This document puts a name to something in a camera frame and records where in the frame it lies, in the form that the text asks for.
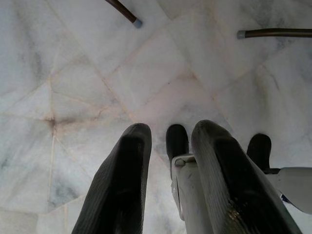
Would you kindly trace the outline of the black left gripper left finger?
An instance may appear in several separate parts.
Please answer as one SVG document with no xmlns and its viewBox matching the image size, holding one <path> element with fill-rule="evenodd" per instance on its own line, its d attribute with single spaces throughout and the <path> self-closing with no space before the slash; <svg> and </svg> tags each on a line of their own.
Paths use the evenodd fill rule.
<svg viewBox="0 0 312 234">
<path fill-rule="evenodd" d="M 147 124 L 135 123 L 123 132 L 92 180 L 74 234 L 143 232 L 151 148 Z"/>
</svg>

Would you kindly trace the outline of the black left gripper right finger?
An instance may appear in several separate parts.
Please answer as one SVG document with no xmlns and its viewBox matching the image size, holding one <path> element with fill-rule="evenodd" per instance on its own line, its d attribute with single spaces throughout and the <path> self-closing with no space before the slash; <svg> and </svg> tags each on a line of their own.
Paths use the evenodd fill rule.
<svg viewBox="0 0 312 234">
<path fill-rule="evenodd" d="M 191 142 L 214 234 L 301 232 L 264 173 L 226 129 L 201 120 Z"/>
</svg>

